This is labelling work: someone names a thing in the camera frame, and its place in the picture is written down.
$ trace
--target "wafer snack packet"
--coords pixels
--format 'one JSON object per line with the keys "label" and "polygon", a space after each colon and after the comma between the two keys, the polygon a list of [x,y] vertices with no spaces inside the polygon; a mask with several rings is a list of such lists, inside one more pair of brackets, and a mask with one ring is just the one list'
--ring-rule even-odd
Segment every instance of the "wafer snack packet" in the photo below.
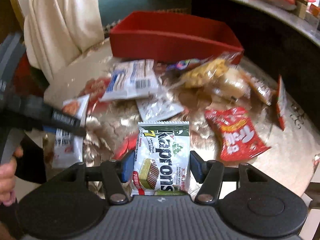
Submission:
{"label": "wafer snack packet", "polygon": [[177,195],[190,183],[189,122],[139,122],[132,195]]}

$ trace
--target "white snack wrapper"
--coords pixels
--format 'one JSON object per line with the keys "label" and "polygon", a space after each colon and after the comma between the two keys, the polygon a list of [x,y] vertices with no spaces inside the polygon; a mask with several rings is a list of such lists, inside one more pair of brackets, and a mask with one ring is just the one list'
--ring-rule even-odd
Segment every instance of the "white snack wrapper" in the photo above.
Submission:
{"label": "white snack wrapper", "polygon": [[136,100],[140,116],[144,122],[156,122],[166,120],[183,111],[179,102],[172,102],[167,93],[160,93],[152,98]]}
{"label": "white snack wrapper", "polygon": [[100,101],[145,98],[156,94],[160,86],[153,65],[153,59],[117,63]]}
{"label": "white snack wrapper", "polygon": [[190,184],[189,122],[139,122],[132,195],[181,195]]}
{"label": "white snack wrapper", "polygon": [[[80,119],[84,126],[89,96],[85,95],[76,99],[63,102],[63,111]],[[54,145],[54,158],[52,168],[68,168],[75,163],[82,162],[83,137],[57,129]]]}

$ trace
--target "white cloth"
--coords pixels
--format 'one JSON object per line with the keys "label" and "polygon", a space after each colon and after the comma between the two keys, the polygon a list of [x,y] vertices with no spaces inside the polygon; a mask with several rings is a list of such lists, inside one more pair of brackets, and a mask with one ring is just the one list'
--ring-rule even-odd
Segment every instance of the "white cloth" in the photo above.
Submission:
{"label": "white cloth", "polygon": [[24,23],[28,59],[49,83],[59,69],[104,40],[98,0],[29,0],[29,8]]}

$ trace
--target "human hand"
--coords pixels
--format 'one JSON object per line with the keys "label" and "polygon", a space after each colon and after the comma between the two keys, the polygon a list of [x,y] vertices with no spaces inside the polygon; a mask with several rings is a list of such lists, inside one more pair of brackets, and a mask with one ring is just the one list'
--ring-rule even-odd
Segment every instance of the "human hand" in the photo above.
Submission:
{"label": "human hand", "polygon": [[[19,146],[13,156],[20,158],[23,155],[23,150]],[[5,206],[10,206],[15,201],[15,194],[12,192],[15,186],[14,174],[17,168],[17,161],[13,157],[9,163],[0,166],[0,203]]]}

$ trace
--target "red chip bag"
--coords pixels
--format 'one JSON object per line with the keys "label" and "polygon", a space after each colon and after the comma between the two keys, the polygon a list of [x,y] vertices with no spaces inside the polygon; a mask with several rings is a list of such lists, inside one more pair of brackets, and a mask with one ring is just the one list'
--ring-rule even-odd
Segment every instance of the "red chip bag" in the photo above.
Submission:
{"label": "red chip bag", "polygon": [[220,158],[226,162],[251,159],[270,149],[257,135],[248,112],[242,107],[226,111],[207,110],[205,117],[211,129],[222,135]]}
{"label": "red chip bag", "polygon": [[134,150],[137,144],[138,133],[134,133],[124,139],[121,146],[115,151],[113,159],[121,160],[122,157],[130,150]]}

